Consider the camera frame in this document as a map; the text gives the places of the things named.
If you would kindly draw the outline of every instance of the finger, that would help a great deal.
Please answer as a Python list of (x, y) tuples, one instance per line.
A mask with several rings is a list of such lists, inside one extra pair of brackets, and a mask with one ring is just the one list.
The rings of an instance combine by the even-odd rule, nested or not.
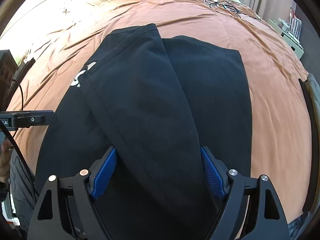
[(0, 168), (9, 163), (12, 151), (8, 150), (6, 152), (0, 153)]
[(0, 168), (0, 177), (6, 176), (7, 173), (9, 173), (9, 171), (10, 171), (10, 164), (8, 163), (5, 166)]
[(8, 138), (4, 139), (4, 141), (3, 141), (2, 144), (1, 144), (1, 151), (5, 152), (5, 151), (9, 150), (10, 147), (11, 147), (11, 145), (12, 145), (12, 144), (11, 144), (11, 142), (9, 141)]
[(6, 175), (0, 177), (0, 182), (7, 183), (9, 179), (10, 173), (8, 172)]

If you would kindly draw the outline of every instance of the wrinkled bedsheet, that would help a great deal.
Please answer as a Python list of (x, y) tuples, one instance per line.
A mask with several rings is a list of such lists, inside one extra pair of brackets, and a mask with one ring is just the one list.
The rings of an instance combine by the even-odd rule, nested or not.
[[(276, 31), (248, 7), (236, 6), (248, 16), (209, 8), (204, 0), (78, 0), (65, 27), (35, 41), (28, 52), (37, 61), (21, 84), (24, 109), (56, 110), (83, 64), (115, 29), (155, 23), (162, 38), (185, 35), (236, 49), (252, 103), (251, 176), (271, 178), (289, 223), (302, 213), (310, 177), (310, 119), (298, 82), (308, 73)], [(8, 110), (20, 108), (17, 90)], [(33, 173), (46, 130), (31, 127), (16, 135)]]

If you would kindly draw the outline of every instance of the blue gripper pad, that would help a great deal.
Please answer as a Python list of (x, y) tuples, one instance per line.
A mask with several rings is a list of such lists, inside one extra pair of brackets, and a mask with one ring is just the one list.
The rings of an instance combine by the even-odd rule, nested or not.
[(202, 160), (202, 168), (204, 174), (209, 183), (210, 189), (215, 196), (218, 196), (220, 199), (224, 199), (226, 197), (226, 192), (223, 187), (223, 179), (220, 176), (218, 170), (213, 165), (206, 151), (201, 147), (201, 160)]
[(110, 181), (110, 178), (116, 168), (118, 159), (118, 153), (116, 149), (113, 148), (108, 158), (99, 170), (98, 174), (94, 178), (93, 190), (91, 192), (91, 196), (94, 200), (97, 200), (100, 196), (104, 194)]

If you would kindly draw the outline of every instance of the black fabric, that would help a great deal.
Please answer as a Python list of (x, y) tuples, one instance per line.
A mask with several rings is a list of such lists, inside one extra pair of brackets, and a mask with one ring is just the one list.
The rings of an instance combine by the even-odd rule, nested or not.
[(307, 90), (306, 83), (308, 81), (303, 82), (299, 79), (299, 83), (302, 89), (302, 93), (307, 105), (310, 122), (311, 122), (311, 171), (310, 171), (310, 180), (308, 193), (306, 197), (306, 201), (303, 205), (302, 211), (304, 213), (309, 212), (312, 208), (313, 202), (316, 197), (316, 190), (318, 186), (318, 177), (319, 177), (319, 133), (318, 126), (316, 123), (315, 112), (313, 110), (313, 103), (311, 96)]
[(239, 52), (161, 39), (151, 24), (113, 31), (82, 70), (45, 135), (37, 190), (51, 174), (88, 169), (114, 145), (120, 160), (96, 203), (113, 239), (204, 239), (220, 203), (200, 146), (250, 175), (251, 103)]

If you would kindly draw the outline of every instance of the silver screw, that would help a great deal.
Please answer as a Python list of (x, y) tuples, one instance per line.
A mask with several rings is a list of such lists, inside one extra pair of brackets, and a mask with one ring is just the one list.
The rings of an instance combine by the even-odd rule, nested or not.
[(262, 175), (262, 176), (261, 176), (261, 179), (264, 180), (264, 181), (268, 181), (269, 178), (268, 178), (268, 176), (266, 176), (266, 175)]
[(88, 170), (81, 170), (81, 171), (80, 171), (80, 175), (81, 175), (81, 176), (85, 176), (85, 175), (87, 175), (88, 173), (89, 173)]
[(49, 181), (55, 181), (56, 178), (57, 178), (56, 175), (51, 175), (49, 177)]
[(238, 174), (238, 171), (231, 169), (231, 170), (229, 170), (229, 174), (232, 176), (236, 176)]

